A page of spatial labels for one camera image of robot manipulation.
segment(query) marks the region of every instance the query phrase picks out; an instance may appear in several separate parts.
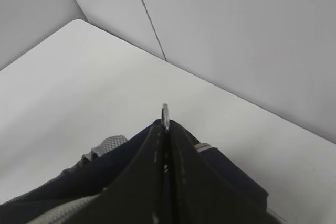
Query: metal ring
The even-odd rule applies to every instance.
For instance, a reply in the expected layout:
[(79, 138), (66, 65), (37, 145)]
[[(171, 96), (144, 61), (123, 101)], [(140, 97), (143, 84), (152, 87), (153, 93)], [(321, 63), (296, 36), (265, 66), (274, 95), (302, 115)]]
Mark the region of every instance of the metal ring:
[(169, 131), (169, 110), (168, 104), (166, 103), (162, 105), (161, 124), (164, 126), (167, 133)]

